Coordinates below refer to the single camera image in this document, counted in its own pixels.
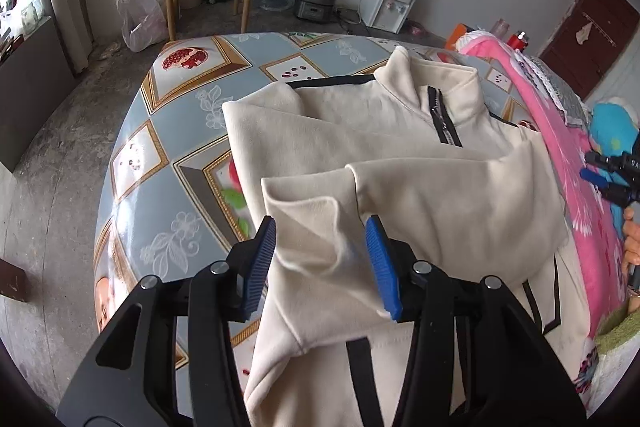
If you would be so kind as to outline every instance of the zipper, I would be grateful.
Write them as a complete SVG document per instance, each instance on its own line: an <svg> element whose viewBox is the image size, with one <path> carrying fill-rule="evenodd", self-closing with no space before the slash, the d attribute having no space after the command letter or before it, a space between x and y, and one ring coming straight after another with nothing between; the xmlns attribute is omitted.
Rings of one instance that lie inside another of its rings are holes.
<svg viewBox="0 0 640 427"><path fill-rule="evenodd" d="M441 90L429 86L427 92L429 95L429 112L431 113L433 125L436 128L440 142L462 147L458 133L456 133L456 128L449 118L449 113L444 105Z"/></svg>

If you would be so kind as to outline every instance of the door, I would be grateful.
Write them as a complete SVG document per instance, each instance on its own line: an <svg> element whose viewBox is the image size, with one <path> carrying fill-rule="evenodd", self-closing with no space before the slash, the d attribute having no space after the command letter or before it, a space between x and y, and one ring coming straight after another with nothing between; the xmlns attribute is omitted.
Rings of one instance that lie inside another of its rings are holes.
<svg viewBox="0 0 640 427"><path fill-rule="evenodd" d="M584 100L624 51L639 20L626 0L578 0L540 58Z"/></svg>

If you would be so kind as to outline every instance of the pink blanket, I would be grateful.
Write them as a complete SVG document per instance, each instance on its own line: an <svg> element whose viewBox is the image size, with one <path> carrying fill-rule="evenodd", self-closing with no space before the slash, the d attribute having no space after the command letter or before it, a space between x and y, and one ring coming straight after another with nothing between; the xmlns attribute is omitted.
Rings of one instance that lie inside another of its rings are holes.
<svg viewBox="0 0 640 427"><path fill-rule="evenodd" d="M591 312L590 336L601 320L617 308L625 298L622 278L622 245L613 227L609 205L602 201L593 185L580 178L585 166L584 151L589 150L586 133L568 129L558 110L538 94L526 79L514 52L494 37L481 36L466 44L460 53L495 58L511 77L535 124L545 140L546 148L562 185L574 230L575 246L580 259Z"/></svg>

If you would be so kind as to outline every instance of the patterned tablecloth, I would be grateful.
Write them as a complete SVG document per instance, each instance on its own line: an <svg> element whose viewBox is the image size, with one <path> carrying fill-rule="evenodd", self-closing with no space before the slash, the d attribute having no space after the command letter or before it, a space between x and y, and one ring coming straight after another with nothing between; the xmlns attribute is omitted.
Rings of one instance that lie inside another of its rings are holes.
<svg viewBox="0 0 640 427"><path fill-rule="evenodd" d="M122 124L105 175L95 233L98 328L148 273L190 277L255 233L226 137L222 103L270 82L372 73L398 44L356 36L288 33L202 37L161 51ZM478 69L489 110L530 124L499 63L403 44L429 60ZM249 373L260 309L232 324L241 385ZM178 407L191 413L186 320L177 328Z"/></svg>

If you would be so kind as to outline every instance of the brown table leg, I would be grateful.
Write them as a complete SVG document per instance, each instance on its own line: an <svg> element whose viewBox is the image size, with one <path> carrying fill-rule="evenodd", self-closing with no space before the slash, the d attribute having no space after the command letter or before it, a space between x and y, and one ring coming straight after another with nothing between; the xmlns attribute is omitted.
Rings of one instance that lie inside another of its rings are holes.
<svg viewBox="0 0 640 427"><path fill-rule="evenodd" d="M27 275L18 268L0 259L0 295L27 302Z"/></svg>

